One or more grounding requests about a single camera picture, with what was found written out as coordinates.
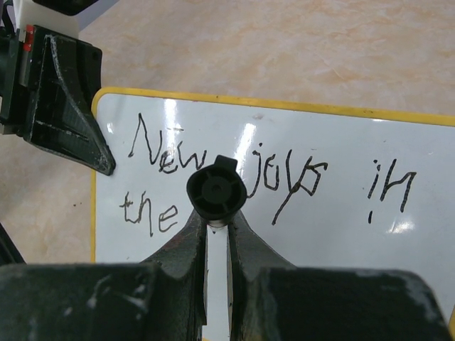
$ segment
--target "white board surface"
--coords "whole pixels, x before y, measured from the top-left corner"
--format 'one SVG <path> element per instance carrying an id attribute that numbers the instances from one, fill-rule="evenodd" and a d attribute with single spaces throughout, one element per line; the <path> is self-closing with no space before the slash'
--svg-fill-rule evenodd
<path id="1" fill-rule="evenodd" d="M 455 128 L 126 94 L 102 95 L 96 111 L 117 162 L 114 175 L 96 175 L 96 262 L 141 261 L 163 246 L 192 211 L 188 159 L 208 166 L 223 154 L 254 192 L 247 221 L 283 257 L 415 272 L 449 319 Z"/>

